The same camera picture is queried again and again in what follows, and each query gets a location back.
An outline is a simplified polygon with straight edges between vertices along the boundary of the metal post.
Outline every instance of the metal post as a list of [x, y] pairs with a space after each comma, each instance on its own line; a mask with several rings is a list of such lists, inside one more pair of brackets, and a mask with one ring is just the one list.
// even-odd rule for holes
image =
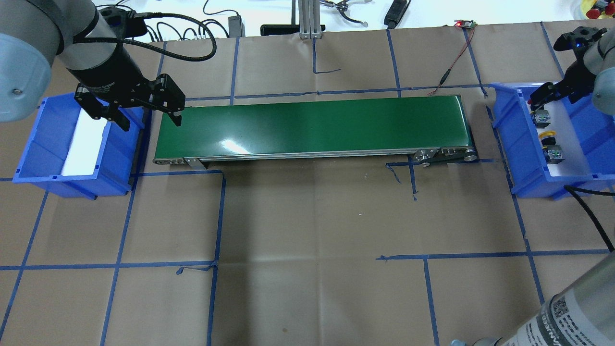
[[319, 0], [299, 0], [299, 36], [302, 39], [322, 37]]

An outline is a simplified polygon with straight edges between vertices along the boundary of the green conveyor belt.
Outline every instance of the green conveyor belt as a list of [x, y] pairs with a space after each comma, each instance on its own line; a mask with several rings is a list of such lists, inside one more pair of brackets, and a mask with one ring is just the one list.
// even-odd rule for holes
[[186, 108], [154, 162], [414, 153], [473, 147], [460, 96]]

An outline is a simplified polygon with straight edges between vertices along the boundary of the blue bin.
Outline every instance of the blue bin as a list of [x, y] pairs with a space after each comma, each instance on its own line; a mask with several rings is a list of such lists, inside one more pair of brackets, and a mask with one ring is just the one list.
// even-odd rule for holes
[[498, 129], [506, 153], [514, 181], [512, 193], [522, 198], [560, 199], [569, 196], [564, 185], [603, 190], [615, 184], [615, 121], [613, 116], [599, 112], [590, 97], [575, 104], [568, 99], [561, 101], [576, 134], [576, 138], [569, 140], [580, 145], [589, 172], [552, 176], [527, 107], [530, 94], [539, 85], [491, 86], [497, 93], [493, 127]]
[[63, 176], [62, 167], [69, 152], [81, 106], [73, 94], [47, 97], [41, 103], [32, 132], [24, 149], [13, 183], [32, 183], [61, 197], [122, 196], [128, 184], [139, 131], [142, 108], [120, 109], [131, 125], [124, 132], [108, 122], [93, 173]]

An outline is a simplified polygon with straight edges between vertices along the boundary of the robotic arm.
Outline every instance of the robotic arm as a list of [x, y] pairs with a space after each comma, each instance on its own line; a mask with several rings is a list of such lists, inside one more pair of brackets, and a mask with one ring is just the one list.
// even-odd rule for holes
[[[122, 44], [125, 37], [146, 33], [147, 15], [156, 17], [138, 18], [116, 7], [99, 12], [90, 0], [0, 1], [0, 121], [34, 111], [57, 55], [80, 82], [74, 98], [93, 119], [106, 118], [127, 131], [130, 121], [118, 108], [147, 107], [180, 126], [184, 93], [167, 74], [146, 79]], [[192, 61], [213, 56], [213, 37], [212, 46], [210, 55]]]
[[572, 50], [577, 58], [562, 81], [545, 83], [531, 94], [531, 109], [568, 97], [571, 103], [593, 92], [592, 102], [606, 114], [615, 115], [615, 30], [580, 26], [561, 35], [557, 51]]

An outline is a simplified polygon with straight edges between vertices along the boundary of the light blue joint cap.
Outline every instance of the light blue joint cap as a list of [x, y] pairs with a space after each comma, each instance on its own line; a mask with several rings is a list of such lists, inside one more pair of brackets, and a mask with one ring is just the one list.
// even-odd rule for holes
[[33, 46], [0, 33], [0, 122], [28, 117], [51, 80], [51, 66]]

